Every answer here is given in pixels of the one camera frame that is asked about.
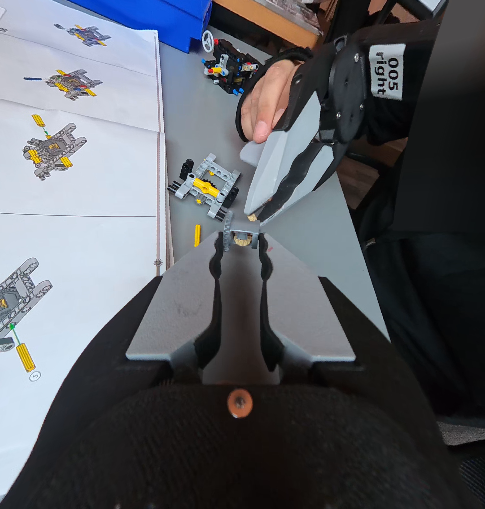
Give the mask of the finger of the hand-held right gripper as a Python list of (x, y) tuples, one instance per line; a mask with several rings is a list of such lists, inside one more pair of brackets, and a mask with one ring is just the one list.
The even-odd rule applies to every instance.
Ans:
[(315, 140), (320, 125), (320, 100), (313, 92), (288, 131), (273, 131), (264, 143), (262, 154), (248, 191), (244, 213), (256, 213), (271, 200), (278, 185), (288, 174), (297, 155)]
[(269, 223), (314, 190), (334, 160), (333, 149), (325, 143), (311, 143), (291, 164), (271, 200), (258, 214), (261, 225)]

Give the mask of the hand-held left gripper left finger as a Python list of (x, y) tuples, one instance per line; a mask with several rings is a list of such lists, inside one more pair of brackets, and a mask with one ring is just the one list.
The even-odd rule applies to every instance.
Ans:
[(126, 357), (205, 368), (221, 343), (222, 232), (215, 232), (161, 278)]

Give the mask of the lego instruction booklet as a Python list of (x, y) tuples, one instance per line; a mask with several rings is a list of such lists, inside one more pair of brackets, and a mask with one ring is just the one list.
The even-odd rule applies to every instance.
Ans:
[(158, 41), (0, 1), (0, 497), (80, 353), (166, 269)]

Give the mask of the grey lego frame assembly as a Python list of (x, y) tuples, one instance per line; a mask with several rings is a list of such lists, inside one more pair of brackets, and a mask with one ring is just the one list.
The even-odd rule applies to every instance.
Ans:
[(210, 153), (196, 168), (193, 160), (187, 159), (181, 168), (181, 181), (169, 184), (168, 191), (181, 200), (192, 196), (197, 204), (209, 207), (209, 217), (224, 221), (239, 193), (236, 183), (241, 173), (226, 170), (215, 159)]

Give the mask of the person's right hand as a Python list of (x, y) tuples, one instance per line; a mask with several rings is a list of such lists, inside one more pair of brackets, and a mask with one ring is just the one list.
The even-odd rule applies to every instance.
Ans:
[(289, 102), (291, 81), (303, 62), (281, 60), (269, 67), (245, 98), (241, 127), (248, 141), (264, 143)]

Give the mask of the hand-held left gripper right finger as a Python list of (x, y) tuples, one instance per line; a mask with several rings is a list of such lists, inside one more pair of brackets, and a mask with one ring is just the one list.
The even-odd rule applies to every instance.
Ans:
[(268, 370), (308, 375), (318, 363), (355, 368), (356, 355), (319, 277), (268, 234), (259, 235), (259, 257), (260, 345)]

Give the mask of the grey lego differential housing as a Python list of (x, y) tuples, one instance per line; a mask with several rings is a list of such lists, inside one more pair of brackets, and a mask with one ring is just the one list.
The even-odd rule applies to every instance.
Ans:
[(252, 244), (248, 245), (252, 249), (258, 247), (258, 240), (260, 234), (260, 222), (250, 222), (247, 217), (236, 218), (232, 210), (229, 210), (226, 214), (224, 226), (223, 226), (223, 248), (227, 252), (230, 250), (232, 245), (236, 245), (233, 241), (234, 233), (239, 234), (251, 234)]

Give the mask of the blue plastic bin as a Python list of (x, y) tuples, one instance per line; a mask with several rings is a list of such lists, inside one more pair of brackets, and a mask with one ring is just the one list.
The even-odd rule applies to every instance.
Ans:
[(131, 29), (157, 30), (160, 42), (189, 53), (201, 41), (212, 1), (72, 1)]

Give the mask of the black lego car assembly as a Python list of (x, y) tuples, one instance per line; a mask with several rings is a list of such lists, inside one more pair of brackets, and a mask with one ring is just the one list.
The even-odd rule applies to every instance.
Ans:
[(202, 47), (210, 54), (208, 59), (202, 59), (204, 74), (231, 95), (243, 94), (247, 82), (262, 66), (257, 59), (242, 53), (229, 41), (216, 39), (209, 30), (202, 34)]

